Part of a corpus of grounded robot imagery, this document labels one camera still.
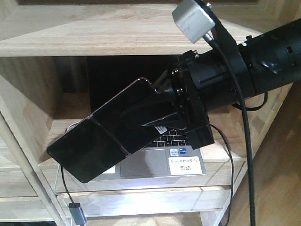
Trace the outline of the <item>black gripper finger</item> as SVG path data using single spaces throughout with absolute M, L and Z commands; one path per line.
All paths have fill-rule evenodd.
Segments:
M 128 129 L 156 126 L 186 128 L 173 91 L 153 92 L 145 97 L 131 91 L 123 91 L 119 98 L 126 102 L 120 113 L 120 120 Z
M 156 94 L 174 94 L 173 77 L 169 70 L 165 70 L 152 84 Z

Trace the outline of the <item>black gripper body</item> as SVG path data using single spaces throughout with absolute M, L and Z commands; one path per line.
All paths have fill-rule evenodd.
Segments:
M 193 149 L 214 143 L 208 112 L 234 104 L 238 94 L 226 64 L 215 50 L 195 57 L 193 51 L 178 56 L 174 65 L 176 89 L 183 92 L 185 134 Z

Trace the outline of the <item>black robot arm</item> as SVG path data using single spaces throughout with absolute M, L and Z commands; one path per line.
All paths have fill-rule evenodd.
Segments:
M 244 99 L 301 78 L 301 22 L 295 20 L 237 44 L 221 25 L 213 29 L 212 50 L 187 51 L 154 84 L 156 92 L 126 109 L 129 128 L 183 129 L 190 145 L 214 142 L 208 112 L 238 101 L 234 73 Z

